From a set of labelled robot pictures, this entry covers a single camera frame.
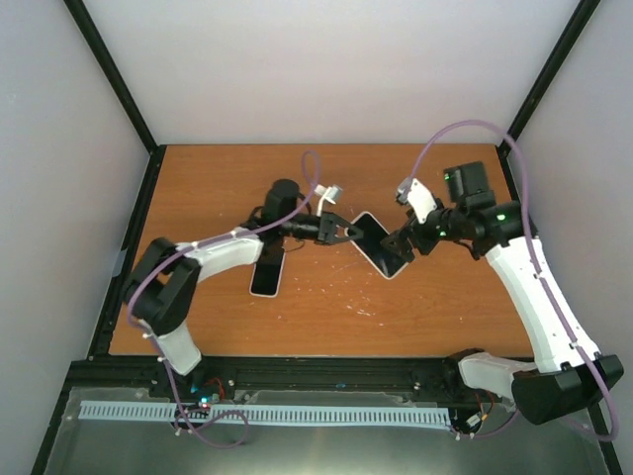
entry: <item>black cable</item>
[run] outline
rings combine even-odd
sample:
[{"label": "black cable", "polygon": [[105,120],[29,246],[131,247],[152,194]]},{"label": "black cable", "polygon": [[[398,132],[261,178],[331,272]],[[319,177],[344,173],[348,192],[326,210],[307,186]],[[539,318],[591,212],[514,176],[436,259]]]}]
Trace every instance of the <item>black cable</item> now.
[{"label": "black cable", "polygon": [[250,212],[250,215],[248,215],[248,222],[252,222],[255,220],[255,215],[257,213],[259,213],[264,207],[263,206],[257,206],[255,208],[253,208],[253,211]]},{"label": "black cable", "polygon": [[462,240],[454,240],[453,242],[455,242],[457,245],[461,245],[462,247],[466,247],[471,254],[473,253],[473,247],[463,242]]},{"label": "black cable", "polygon": [[290,249],[290,250],[284,249],[284,252],[286,252],[286,253],[294,252],[296,250],[303,249],[304,246],[306,245],[306,242],[304,240],[302,240],[302,239],[295,239],[295,241],[296,242],[300,242],[301,244],[299,246],[295,247],[294,249]]}]

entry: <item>white wall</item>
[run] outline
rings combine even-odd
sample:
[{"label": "white wall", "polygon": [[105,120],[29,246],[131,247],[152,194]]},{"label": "white wall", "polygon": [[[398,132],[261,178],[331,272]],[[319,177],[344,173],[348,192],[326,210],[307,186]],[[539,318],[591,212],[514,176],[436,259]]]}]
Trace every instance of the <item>white wall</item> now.
[{"label": "white wall", "polygon": [[146,152],[61,1],[0,2],[0,473],[84,358]]},{"label": "white wall", "polygon": [[520,140],[532,215],[572,308],[625,371],[615,447],[633,473],[633,2],[602,2]]},{"label": "white wall", "polygon": [[162,143],[421,142],[462,119],[508,127],[577,3],[86,1]]}]

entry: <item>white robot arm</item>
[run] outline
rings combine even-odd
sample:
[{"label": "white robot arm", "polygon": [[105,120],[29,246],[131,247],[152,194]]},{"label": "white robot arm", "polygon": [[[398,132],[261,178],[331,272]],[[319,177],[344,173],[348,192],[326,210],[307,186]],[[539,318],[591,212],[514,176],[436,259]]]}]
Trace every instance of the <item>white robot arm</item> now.
[{"label": "white robot arm", "polygon": [[[249,231],[288,216],[297,208],[299,198],[303,198],[297,183],[278,180],[267,193],[264,206],[253,209],[247,221],[228,234],[233,237],[209,245],[198,242],[174,244],[161,237],[149,245],[126,282],[124,300],[129,304],[136,290],[143,285],[132,315],[145,329],[144,336],[154,342],[161,357],[166,358],[178,374],[189,374],[202,358],[186,323],[198,283],[238,265],[254,263],[257,273],[258,262],[270,265],[271,261],[281,261],[275,257],[277,253],[283,254],[285,237],[332,245],[363,236],[359,229],[338,215],[322,209],[325,201],[334,204],[341,191],[336,185],[327,188],[319,185],[316,193],[321,195],[321,201],[317,214],[313,215],[309,207],[306,214],[296,214],[293,219],[265,233],[251,234]],[[349,236],[343,236],[339,229],[349,229]],[[164,278],[156,276],[146,282],[154,269],[177,253],[182,255],[162,270]]]},{"label": "white robot arm", "polygon": [[[397,200],[411,206],[408,220],[384,239],[383,245],[409,261],[414,249],[427,255],[441,240],[465,245],[476,259],[484,257],[505,286],[534,353],[533,363],[495,357],[480,349],[453,355],[462,382],[509,398],[534,424],[597,402],[599,390],[577,346],[588,354],[609,388],[622,376],[622,365],[615,355],[601,355],[581,327],[550,271],[540,239],[533,238],[541,268],[536,274],[520,204],[496,203],[481,162],[449,168],[444,178],[456,207],[445,208],[419,181],[406,180],[399,187]],[[543,278],[576,340],[571,340],[552,306],[541,283]]]}]

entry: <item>smartphone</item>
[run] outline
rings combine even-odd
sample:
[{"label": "smartphone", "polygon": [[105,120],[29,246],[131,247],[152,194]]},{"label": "smartphone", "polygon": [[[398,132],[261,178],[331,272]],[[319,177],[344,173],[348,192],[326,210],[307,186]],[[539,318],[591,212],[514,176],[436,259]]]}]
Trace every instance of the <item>smartphone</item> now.
[{"label": "smartphone", "polygon": [[262,253],[253,268],[253,276],[250,279],[250,294],[256,297],[277,297],[285,260],[286,252],[283,245],[267,248],[265,254]]},{"label": "smartphone", "polygon": [[380,241],[389,233],[374,215],[364,211],[352,221],[352,225],[363,231],[363,237],[353,240],[352,245],[356,246],[383,277],[393,279],[407,267],[408,262],[380,245]]}]

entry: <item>wooden table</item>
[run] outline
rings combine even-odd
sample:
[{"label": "wooden table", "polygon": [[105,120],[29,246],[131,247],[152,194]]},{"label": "wooden table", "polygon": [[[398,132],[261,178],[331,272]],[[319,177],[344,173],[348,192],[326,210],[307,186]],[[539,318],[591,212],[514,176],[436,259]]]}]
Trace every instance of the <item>wooden table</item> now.
[{"label": "wooden table", "polygon": [[[231,230],[263,204],[270,185],[291,178],[307,190],[300,157],[322,157],[320,183],[343,189],[332,211],[351,221],[370,211],[392,231],[406,219],[394,191],[408,175],[419,144],[171,145],[140,240],[174,242]],[[448,202],[442,170],[481,160],[497,200],[509,199],[490,144],[436,145],[417,177]],[[231,269],[198,286],[188,325],[205,354],[436,356],[468,347],[497,355],[531,355],[527,334],[505,289],[484,261],[442,242],[386,280],[350,243],[308,242],[287,254],[279,295],[248,293],[252,266]],[[119,318],[112,354],[153,353]]]}]

